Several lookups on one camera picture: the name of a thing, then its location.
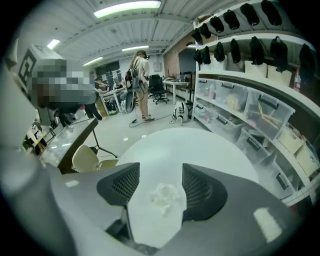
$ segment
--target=mesh vent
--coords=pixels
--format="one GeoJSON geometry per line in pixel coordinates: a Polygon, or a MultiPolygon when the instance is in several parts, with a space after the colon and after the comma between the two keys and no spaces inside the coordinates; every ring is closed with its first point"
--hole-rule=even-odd
{"type": "Polygon", "coordinates": [[[112,189],[130,200],[139,185],[139,176],[139,168],[132,169],[115,178],[112,182],[112,189]]]}
{"type": "Polygon", "coordinates": [[[194,175],[188,169],[183,170],[182,186],[186,194],[187,207],[195,207],[197,204],[210,198],[212,186],[194,175]]]}

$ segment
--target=crumpled tissue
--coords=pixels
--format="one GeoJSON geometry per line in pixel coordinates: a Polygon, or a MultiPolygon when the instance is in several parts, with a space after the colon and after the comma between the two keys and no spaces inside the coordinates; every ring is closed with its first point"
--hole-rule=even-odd
{"type": "Polygon", "coordinates": [[[160,183],[154,192],[150,194],[151,201],[165,215],[170,209],[172,203],[180,198],[178,190],[172,184],[160,183]]]}

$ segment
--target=person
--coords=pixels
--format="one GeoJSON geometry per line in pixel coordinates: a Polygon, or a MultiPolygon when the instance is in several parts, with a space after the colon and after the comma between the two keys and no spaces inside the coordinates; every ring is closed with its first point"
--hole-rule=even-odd
{"type": "Polygon", "coordinates": [[[144,121],[153,121],[148,113],[148,83],[147,77],[149,76],[149,62],[147,60],[147,54],[144,50],[138,50],[132,58],[129,66],[131,69],[135,68],[138,72],[140,81],[139,89],[135,89],[134,92],[137,95],[139,109],[144,121]]]}

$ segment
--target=glass tabletop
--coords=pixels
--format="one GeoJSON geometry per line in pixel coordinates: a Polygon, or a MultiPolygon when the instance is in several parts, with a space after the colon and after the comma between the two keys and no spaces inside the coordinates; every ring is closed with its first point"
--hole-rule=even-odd
{"type": "Polygon", "coordinates": [[[57,167],[69,150],[70,146],[82,134],[82,132],[96,119],[91,118],[84,121],[72,123],[64,127],[43,151],[41,158],[45,163],[57,167]]]}

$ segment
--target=white shelf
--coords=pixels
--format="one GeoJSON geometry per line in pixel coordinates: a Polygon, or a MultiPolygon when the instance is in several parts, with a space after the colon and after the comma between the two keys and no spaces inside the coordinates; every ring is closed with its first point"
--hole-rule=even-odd
{"type": "Polygon", "coordinates": [[[218,75],[218,76],[227,76],[238,78],[240,80],[250,80],[256,83],[264,84],[266,86],[272,87],[281,93],[285,93],[286,95],[292,97],[296,100],[296,103],[301,103],[303,106],[308,108],[311,112],[313,112],[319,119],[320,119],[320,107],[315,104],[311,99],[307,98],[303,94],[295,91],[290,87],[283,86],[275,81],[272,81],[268,78],[251,75],[243,72],[236,72],[236,71],[228,71],[228,70],[205,70],[205,71],[198,71],[199,75],[218,75]]]}

